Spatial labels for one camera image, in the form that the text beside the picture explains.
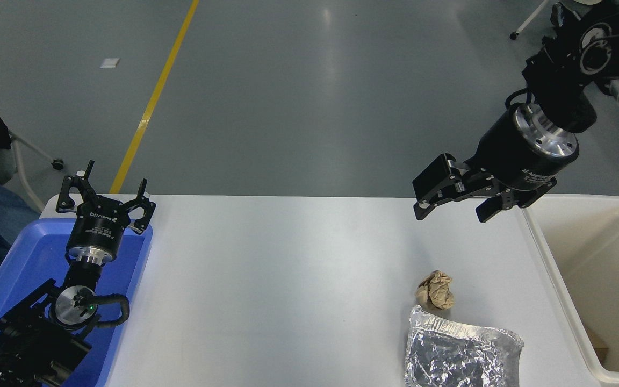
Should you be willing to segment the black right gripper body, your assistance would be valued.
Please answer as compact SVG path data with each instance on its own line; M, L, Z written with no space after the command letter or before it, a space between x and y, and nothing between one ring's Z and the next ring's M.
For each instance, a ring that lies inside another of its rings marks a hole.
M513 106L483 135L471 165L517 192L516 204L528 207L557 184L555 175L578 154L577 136L541 107Z

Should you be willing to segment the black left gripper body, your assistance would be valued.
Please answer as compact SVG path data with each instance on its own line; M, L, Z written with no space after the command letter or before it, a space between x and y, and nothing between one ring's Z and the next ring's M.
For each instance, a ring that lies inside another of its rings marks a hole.
M129 217L124 204L108 197L98 197L97 203L86 201L78 206L77 218L67 243L68 253L81 248L99 248L117 253Z

